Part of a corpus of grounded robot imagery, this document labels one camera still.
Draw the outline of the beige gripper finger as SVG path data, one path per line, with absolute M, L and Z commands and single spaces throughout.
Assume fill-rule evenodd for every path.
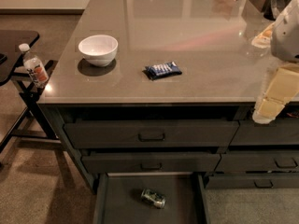
M 252 119 L 259 124 L 268 124 L 276 119 L 284 107 L 285 105 L 275 101 L 262 99 L 254 107 Z
M 271 79 L 265 97 L 287 104 L 299 92 L 299 66 L 287 63 L 281 66 Z

